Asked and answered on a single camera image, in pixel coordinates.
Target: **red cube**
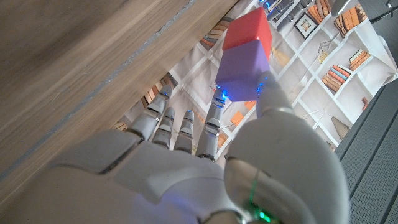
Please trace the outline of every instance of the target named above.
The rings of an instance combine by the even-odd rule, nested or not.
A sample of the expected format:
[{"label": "red cube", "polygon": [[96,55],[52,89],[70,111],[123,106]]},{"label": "red cube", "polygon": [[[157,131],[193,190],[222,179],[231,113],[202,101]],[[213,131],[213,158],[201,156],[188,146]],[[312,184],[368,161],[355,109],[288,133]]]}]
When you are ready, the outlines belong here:
[{"label": "red cube", "polygon": [[253,10],[232,21],[225,36],[223,50],[260,40],[269,60],[271,54],[272,34],[269,29],[266,13],[263,8]]}]

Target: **blue led light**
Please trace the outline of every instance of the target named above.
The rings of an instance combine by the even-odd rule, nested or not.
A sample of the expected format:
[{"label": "blue led light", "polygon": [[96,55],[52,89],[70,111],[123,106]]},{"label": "blue led light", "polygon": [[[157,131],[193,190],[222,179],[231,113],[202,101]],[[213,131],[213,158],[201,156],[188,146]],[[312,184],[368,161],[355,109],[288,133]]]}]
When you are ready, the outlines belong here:
[{"label": "blue led light", "polygon": [[228,98],[228,96],[227,96],[227,91],[226,91],[226,90],[223,90],[223,100],[225,100],[226,98]]}]

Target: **wooden surface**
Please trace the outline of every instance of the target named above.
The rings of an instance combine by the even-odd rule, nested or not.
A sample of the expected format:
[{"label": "wooden surface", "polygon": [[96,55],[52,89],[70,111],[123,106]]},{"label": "wooden surface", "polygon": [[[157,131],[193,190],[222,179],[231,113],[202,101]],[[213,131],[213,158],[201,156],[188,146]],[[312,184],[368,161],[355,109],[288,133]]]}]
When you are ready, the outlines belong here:
[{"label": "wooden surface", "polygon": [[109,129],[235,2],[1,1],[0,206],[56,153]]}]

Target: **purple cube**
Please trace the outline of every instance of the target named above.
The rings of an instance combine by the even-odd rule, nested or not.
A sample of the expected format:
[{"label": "purple cube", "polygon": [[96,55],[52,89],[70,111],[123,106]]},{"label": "purple cube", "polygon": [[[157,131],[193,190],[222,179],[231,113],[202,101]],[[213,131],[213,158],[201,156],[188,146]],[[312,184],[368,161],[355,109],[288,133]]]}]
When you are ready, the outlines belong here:
[{"label": "purple cube", "polygon": [[259,76],[269,71],[260,40],[252,40],[224,51],[216,83],[231,101],[257,100]]}]

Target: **green led light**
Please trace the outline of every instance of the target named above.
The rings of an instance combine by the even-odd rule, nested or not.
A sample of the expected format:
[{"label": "green led light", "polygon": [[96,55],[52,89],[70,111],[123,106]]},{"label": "green led light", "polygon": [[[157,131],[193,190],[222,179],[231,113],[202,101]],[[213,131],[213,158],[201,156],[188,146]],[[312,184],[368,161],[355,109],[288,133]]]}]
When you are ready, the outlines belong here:
[{"label": "green led light", "polygon": [[260,218],[262,218],[266,222],[271,222],[271,219],[264,212],[260,212]]}]

